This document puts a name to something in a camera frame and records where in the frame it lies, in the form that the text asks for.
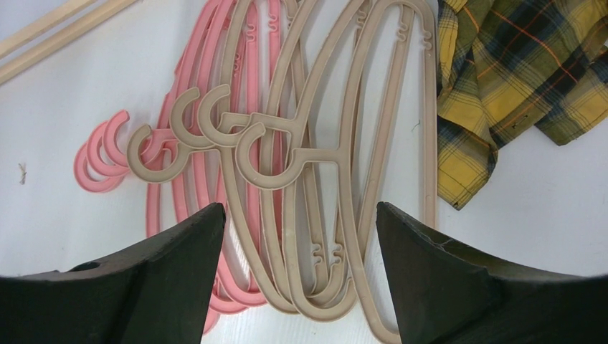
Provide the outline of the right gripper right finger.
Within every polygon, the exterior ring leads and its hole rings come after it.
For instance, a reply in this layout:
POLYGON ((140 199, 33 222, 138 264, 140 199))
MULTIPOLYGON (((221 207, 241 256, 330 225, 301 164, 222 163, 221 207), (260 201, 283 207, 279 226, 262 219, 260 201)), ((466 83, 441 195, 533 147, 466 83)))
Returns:
POLYGON ((403 343, 605 343, 607 277, 528 267, 429 228, 393 204, 376 226, 403 343))

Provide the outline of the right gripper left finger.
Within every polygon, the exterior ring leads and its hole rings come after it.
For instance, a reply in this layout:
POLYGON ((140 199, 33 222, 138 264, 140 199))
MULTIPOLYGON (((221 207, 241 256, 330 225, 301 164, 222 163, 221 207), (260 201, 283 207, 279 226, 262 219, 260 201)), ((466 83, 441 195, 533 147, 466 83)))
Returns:
POLYGON ((137 244, 1 278, 3 343, 199 343, 224 237, 213 203, 137 244))

